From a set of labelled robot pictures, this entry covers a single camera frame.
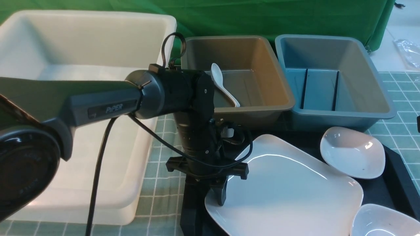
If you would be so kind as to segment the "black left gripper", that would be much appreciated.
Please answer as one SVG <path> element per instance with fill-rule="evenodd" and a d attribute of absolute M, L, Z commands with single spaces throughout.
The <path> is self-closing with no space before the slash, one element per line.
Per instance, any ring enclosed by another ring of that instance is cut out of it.
<path fill-rule="evenodd" d="M 239 160 L 225 155 L 223 147 L 224 128 L 233 128 L 240 133 L 241 143 L 249 140 L 249 130 L 233 122 L 217 123 L 213 117 L 204 117 L 194 111 L 174 114 L 183 151 L 179 157 L 171 157 L 166 163 L 168 171 L 178 170 L 196 179 L 212 180 L 210 188 L 219 206 L 226 200 L 227 176 L 247 179 L 249 169 L 244 162 L 249 154 Z"/>

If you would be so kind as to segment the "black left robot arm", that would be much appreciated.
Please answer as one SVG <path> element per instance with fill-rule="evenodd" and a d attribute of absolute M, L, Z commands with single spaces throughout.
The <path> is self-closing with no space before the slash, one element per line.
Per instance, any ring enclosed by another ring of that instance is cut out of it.
<path fill-rule="evenodd" d="M 217 125 L 215 85 L 200 70 L 150 64 L 124 81 L 42 81 L 1 77 L 1 221 L 36 199 L 50 185 L 61 159 L 72 155 L 75 130 L 109 120 L 99 150 L 88 215 L 92 224 L 99 173 L 115 120 L 127 115 L 179 153 L 167 170 L 204 180 L 222 206 L 228 176 L 247 179 L 253 146 L 240 160 L 225 157 L 222 130 L 251 133 L 232 122 Z"/>

